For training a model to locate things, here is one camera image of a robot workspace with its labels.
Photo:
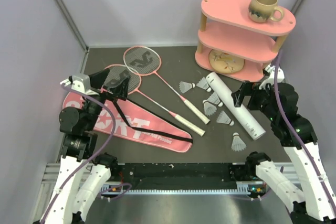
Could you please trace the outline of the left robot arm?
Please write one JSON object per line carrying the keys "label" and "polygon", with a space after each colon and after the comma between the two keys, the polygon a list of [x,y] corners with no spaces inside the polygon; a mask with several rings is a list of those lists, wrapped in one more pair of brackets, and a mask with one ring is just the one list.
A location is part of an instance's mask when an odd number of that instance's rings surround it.
{"label": "left robot arm", "polygon": [[119,174],[117,160],[95,150],[98,136],[92,130],[102,110],[112,111],[107,100],[116,103],[128,96],[130,75],[110,81],[110,69],[91,75],[69,76],[60,85],[84,99],[81,108],[66,107],[59,113],[64,133],[58,177],[50,202],[38,223],[84,223],[86,215],[107,180]]}

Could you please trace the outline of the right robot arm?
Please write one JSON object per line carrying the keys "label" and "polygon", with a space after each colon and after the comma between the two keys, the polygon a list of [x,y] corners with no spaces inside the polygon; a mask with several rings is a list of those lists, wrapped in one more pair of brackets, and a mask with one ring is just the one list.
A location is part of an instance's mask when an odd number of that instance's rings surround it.
{"label": "right robot arm", "polygon": [[300,187],[292,183],[271,158],[262,152],[250,153],[237,179],[260,179],[286,206],[292,223],[335,223],[335,193],[319,155],[318,140],[310,121],[298,114],[299,96],[287,83],[266,84],[244,81],[232,94],[236,109],[250,97],[247,108],[260,111],[270,120],[271,129],[290,158]]}

